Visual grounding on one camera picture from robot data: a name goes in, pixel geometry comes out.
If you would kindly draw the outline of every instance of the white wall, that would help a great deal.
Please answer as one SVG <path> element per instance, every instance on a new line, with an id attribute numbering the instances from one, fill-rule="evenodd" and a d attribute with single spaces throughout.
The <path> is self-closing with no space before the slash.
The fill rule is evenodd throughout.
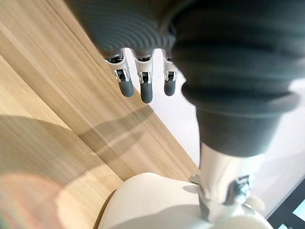
<path id="1" fill-rule="evenodd" d="M 126 56 L 133 85 L 140 91 L 132 53 L 127 50 Z M 163 91 L 164 75 L 161 50 L 155 51 L 153 64 L 153 100 L 150 106 L 198 165 L 199 131 L 195 107 L 181 93 L 181 86 L 185 79 L 181 73 L 178 74 L 176 92 L 173 96 L 168 97 Z M 304 94 L 305 98 L 304 81 L 295 82 L 292 88 Z M 283 115 L 266 153 L 265 162 L 256 176 L 252 193 L 266 203 L 267 208 L 262 212 L 264 216 L 267 216 L 305 175 L 304 101 L 302 101 L 302 105 L 295 111 Z"/>

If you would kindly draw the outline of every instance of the wooden floor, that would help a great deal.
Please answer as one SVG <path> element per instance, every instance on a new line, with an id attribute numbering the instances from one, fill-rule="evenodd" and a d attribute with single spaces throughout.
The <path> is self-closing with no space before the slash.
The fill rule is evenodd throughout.
<path id="1" fill-rule="evenodd" d="M 0 54 L 0 228 L 92 228 L 122 181 L 197 172 L 61 0 L 0 0 Z"/>

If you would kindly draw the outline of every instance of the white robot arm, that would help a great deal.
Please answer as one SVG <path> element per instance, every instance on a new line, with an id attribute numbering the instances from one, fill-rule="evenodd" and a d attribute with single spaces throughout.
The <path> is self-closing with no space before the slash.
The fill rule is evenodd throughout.
<path id="1" fill-rule="evenodd" d="M 298 103 L 288 86 L 304 77 L 305 2 L 66 1 L 124 96 L 132 96 L 133 86 L 122 49 L 133 51 L 141 98 L 149 103 L 152 52 L 161 48 L 164 92 L 174 93 L 179 69 L 200 131 L 197 185 L 152 174 L 132 177 L 110 200 L 99 228 L 230 228 L 224 222 L 244 228 L 243 219 L 270 228 L 246 205 L 281 114 Z M 153 214 L 158 227 L 148 218 Z"/>

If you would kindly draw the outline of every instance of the ribbed rubber cover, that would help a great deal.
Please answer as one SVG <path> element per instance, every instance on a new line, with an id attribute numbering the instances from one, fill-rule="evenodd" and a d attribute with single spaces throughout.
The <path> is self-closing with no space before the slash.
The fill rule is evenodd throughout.
<path id="1" fill-rule="evenodd" d="M 67 0 L 92 42 L 101 52 L 124 47 L 170 50 L 175 37 L 158 32 L 158 17 L 166 4 L 148 0 Z"/>

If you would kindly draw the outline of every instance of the white plastic casing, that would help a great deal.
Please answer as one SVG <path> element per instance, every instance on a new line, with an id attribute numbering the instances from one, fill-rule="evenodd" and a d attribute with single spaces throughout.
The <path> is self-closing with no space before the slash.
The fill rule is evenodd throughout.
<path id="1" fill-rule="evenodd" d="M 173 62 L 166 60 L 165 56 L 163 56 L 163 72 L 166 81 L 168 81 L 168 72 L 174 72 L 173 81 L 177 79 L 178 68 Z"/>
<path id="2" fill-rule="evenodd" d="M 98 229 L 272 229 L 246 206 L 226 221 L 208 223 L 200 212 L 197 188 L 153 173 L 134 176 L 116 190 Z"/>
<path id="3" fill-rule="evenodd" d="M 135 65 L 137 67 L 137 72 L 139 76 L 140 83 L 143 84 L 143 77 L 142 73 L 147 72 L 148 73 L 148 83 L 152 83 L 153 80 L 153 59 L 151 58 L 148 61 L 139 61 L 136 58 L 134 58 Z"/>
<path id="4" fill-rule="evenodd" d="M 224 203 L 231 182 L 238 177 L 253 176 L 263 158 L 262 154 L 250 157 L 230 156 L 202 143 L 199 177 L 204 197 L 216 203 Z"/>
<path id="5" fill-rule="evenodd" d="M 121 80 L 118 77 L 117 70 L 120 70 L 120 69 L 123 70 L 126 81 L 127 82 L 130 81 L 130 73 L 129 73 L 128 63 L 126 61 L 125 55 L 123 56 L 122 61 L 120 61 L 119 63 L 110 63 L 107 60 L 106 60 L 106 62 L 110 66 L 112 73 L 115 75 L 115 78 L 119 83 L 121 82 Z"/>

